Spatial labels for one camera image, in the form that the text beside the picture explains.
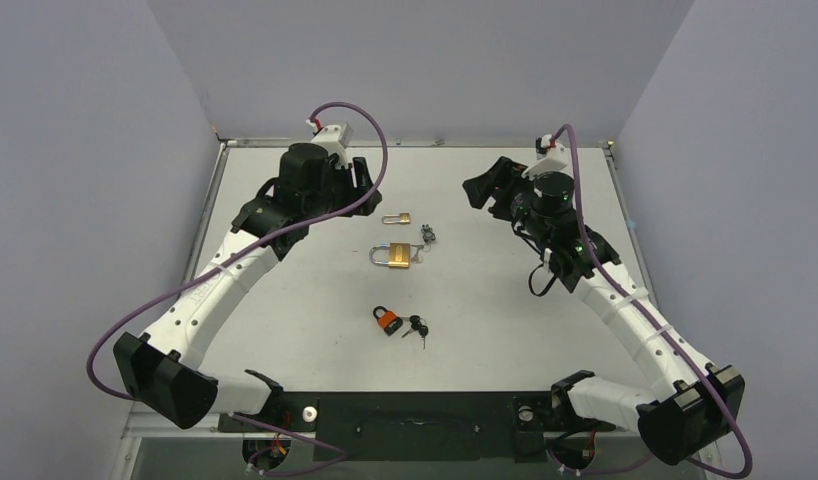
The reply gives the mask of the small padlock with keys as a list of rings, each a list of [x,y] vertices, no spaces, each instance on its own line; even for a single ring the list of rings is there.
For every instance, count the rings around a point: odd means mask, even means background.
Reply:
[[[397,214],[387,214],[381,217],[381,222],[384,225],[408,225],[411,223],[411,214],[408,212],[401,212]]]

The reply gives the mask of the brass padlock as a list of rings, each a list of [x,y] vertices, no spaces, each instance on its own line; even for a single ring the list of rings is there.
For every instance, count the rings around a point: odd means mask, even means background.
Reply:
[[[378,267],[408,269],[412,264],[412,246],[409,243],[388,243],[373,246],[369,261]]]

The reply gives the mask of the silver key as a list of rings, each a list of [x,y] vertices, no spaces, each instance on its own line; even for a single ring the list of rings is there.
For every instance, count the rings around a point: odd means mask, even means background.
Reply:
[[[426,245],[426,244],[412,245],[412,248],[414,250],[414,253],[412,254],[411,262],[415,263],[415,264],[422,263],[424,261],[424,257],[423,257],[424,253],[428,252],[430,250],[430,246]]]

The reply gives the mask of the orange black padlock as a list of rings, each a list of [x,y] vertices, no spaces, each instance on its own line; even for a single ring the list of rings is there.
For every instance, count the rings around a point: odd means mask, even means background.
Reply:
[[[392,310],[384,306],[377,306],[373,309],[372,315],[377,325],[387,335],[392,336],[403,326],[404,320]]]

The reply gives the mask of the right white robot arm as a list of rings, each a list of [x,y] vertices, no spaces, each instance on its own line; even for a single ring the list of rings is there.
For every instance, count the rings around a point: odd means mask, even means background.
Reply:
[[[462,184],[470,206],[507,222],[552,280],[595,313],[647,382],[636,388],[577,372],[554,384],[551,418],[563,427],[583,419],[622,427],[676,465],[732,432],[745,379],[691,347],[665,319],[617,251],[584,223],[577,186],[562,171],[534,173],[507,157]]]

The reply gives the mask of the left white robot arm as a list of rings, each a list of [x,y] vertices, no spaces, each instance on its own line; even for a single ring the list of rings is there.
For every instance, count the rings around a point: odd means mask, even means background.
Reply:
[[[365,158],[295,143],[233,218],[212,260],[174,304],[141,334],[122,334],[113,356],[134,400],[180,429],[213,413],[244,413],[257,429],[276,427],[280,386],[253,369],[246,379],[201,371],[211,343],[260,279],[303,240],[324,215],[369,216],[381,202]]]

